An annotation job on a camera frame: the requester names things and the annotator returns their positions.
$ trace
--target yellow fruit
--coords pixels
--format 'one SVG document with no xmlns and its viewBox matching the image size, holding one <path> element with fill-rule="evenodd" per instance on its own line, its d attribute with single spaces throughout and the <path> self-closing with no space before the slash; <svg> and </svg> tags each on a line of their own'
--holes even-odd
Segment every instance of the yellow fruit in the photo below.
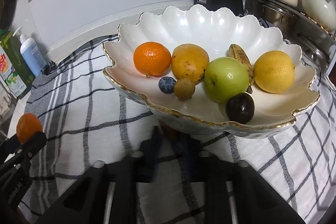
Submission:
<svg viewBox="0 0 336 224">
<path fill-rule="evenodd" d="M 182 44 L 174 49 L 170 66 L 177 79 L 188 78 L 197 84 L 208 64 L 209 56 L 204 49 L 194 44 Z"/>
<path fill-rule="evenodd" d="M 292 59 L 286 53 L 265 52 L 254 63 L 254 81 L 269 93 L 282 93 L 292 86 L 294 69 Z"/>
<path fill-rule="evenodd" d="M 251 86 L 254 83 L 254 73 L 253 73 L 253 68 L 251 66 L 250 60 L 247 57 L 246 53 L 239 45 L 231 44 L 228 50 L 228 55 L 229 57 L 232 57 L 238 60 L 247 69 L 247 72 L 249 74 L 249 86 L 246 92 L 252 94 Z"/>
</svg>

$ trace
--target blueberry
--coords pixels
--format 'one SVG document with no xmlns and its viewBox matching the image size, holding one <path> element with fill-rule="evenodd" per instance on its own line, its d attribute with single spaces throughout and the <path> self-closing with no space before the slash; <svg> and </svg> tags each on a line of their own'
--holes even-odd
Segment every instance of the blueberry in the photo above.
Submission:
<svg viewBox="0 0 336 224">
<path fill-rule="evenodd" d="M 173 77 L 165 76 L 159 81 L 159 88 L 163 93 L 171 94 L 174 93 L 174 85 L 176 80 Z"/>
</svg>

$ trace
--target gold rim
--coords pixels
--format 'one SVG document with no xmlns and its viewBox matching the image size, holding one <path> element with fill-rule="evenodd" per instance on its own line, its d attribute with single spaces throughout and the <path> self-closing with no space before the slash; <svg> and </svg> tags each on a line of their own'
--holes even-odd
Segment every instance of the gold rim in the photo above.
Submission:
<svg viewBox="0 0 336 224">
<path fill-rule="evenodd" d="M 316 77 L 317 77 L 317 70 L 316 70 L 316 68 L 314 68 L 314 70 L 315 70 L 315 75 L 314 75 L 312 81 L 308 84 L 308 89 L 309 89 L 309 90 L 310 90 L 310 86 L 312 85 L 312 83 L 315 82 L 315 79 L 316 79 Z"/>
<path fill-rule="evenodd" d="M 106 54 L 107 58 L 112 62 L 113 66 L 115 65 L 115 61 L 110 57 L 110 55 L 107 53 L 106 49 L 105 49 L 105 45 L 103 45 L 103 51 L 104 53 Z M 308 110 L 310 107 L 312 107 L 314 104 L 316 104 L 319 99 L 320 99 L 320 94 L 319 96 L 317 97 L 317 99 L 311 103 L 309 106 L 307 106 L 306 108 L 304 109 L 296 109 L 293 111 L 292 115 L 293 115 L 293 118 L 288 121 L 288 122 L 282 122 L 282 123 L 279 123 L 279 124 L 276 124 L 276 125 L 272 125 L 272 126 L 249 126 L 249 125 L 244 125 L 244 124 L 240 124 L 240 123 L 237 123 L 237 122 L 233 122 L 233 121 L 227 121 L 227 122 L 221 122 L 221 123 L 216 123 L 216 122 L 207 122 L 207 121 L 204 121 L 204 120 L 201 120 L 201 119 L 198 119 L 198 118 L 195 118 L 193 116 L 190 116 L 190 115 L 186 115 L 186 114 L 183 114 L 177 110 L 173 110 L 173 109 L 170 109 L 170 108 L 166 108 L 166 107 L 163 107 L 163 106 L 160 106 L 160 105 L 157 105 L 157 104 L 154 104 L 152 103 L 148 96 L 145 95 L 145 94 L 142 94 L 142 93 L 138 93 L 138 92 L 135 92 L 134 90 L 130 90 L 128 89 L 127 87 L 125 87 L 124 85 L 122 85 L 121 83 L 119 83 L 118 81 L 116 81 L 106 70 L 107 68 L 104 68 L 103 69 L 103 74 L 109 78 L 109 80 L 114 84 L 114 85 L 117 85 L 118 87 L 120 87 L 122 90 L 125 90 L 126 92 L 129 92 L 129 93 L 133 93 L 133 94 L 136 94 L 138 95 L 141 100 L 143 100 L 145 102 L 145 104 L 151 108 L 154 108 L 156 110 L 159 110 L 159 111 L 162 111 L 166 114 L 169 114 L 169 115 L 173 115 L 175 117 L 178 117 L 178 118 L 187 118 L 189 120 L 192 120 L 192 121 L 195 121 L 197 123 L 200 123 L 200 124 L 206 124 L 206 125 L 209 125 L 209 126 L 216 126 L 216 127 L 224 127 L 224 126 L 235 126 L 239 129 L 242 129 L 242 130 L 264 130 L 264 129 L 275 129 L 275 128 L 284 128 L 284 127 L 287 127 L 287 126 L 291 126 L 293 125 L 295 122 L 296 122 L 296 118 L 294 116 L 294 114 L 297 114 L 297 113 L 300 113 L 300 112 L 303 112 L 303 111 L 306 111 Z"/>
</svg>

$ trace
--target checkered tablecloth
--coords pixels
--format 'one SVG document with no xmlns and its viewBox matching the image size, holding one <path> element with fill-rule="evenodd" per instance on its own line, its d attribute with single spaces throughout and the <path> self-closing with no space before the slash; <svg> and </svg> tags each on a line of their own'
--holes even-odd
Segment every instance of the checkered tablecloth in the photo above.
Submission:
<svg viewBox="0 0 336 224">
<path fill-rule="evenodd" d="M 116 39 L 87 42 L 33 83 L 26 112 L 40 118 L 48 142 L 31 161 L 33 184 L 20 203 L 31 223 L 95 161 L 121 160 L 158 124 L 146 106 L 120 95 L 102 74 L 110 62 L 101 44 Z M 321 73 L 312 88 L 321 94 L 319 103 L 274 137 L 248 140 L 223 132 L 194 138 L 220 159 L 246 160 L 307 223 L 315 224 L 336 193 L 336 92 Z M 155 182 L 138 186 L 139 223 L 203 222 L 203 184 L 188 182 L 179 150 L 165 140 Z"/>
</svg>

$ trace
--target mango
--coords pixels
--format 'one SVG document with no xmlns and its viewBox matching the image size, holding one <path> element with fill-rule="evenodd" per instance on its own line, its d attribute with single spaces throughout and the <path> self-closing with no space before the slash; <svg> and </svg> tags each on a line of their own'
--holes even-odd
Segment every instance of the mango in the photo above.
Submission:
<svg viewBox="0 0 336 224">
<path fill-rule="evenodd" d="M 203 48 L 194 44 L 182 44 L 174 49 L 170 65 L 178 80 L 187 78 L 196 85 L 203 79 L 208 64 L 209 55 Z"/>
</svg>

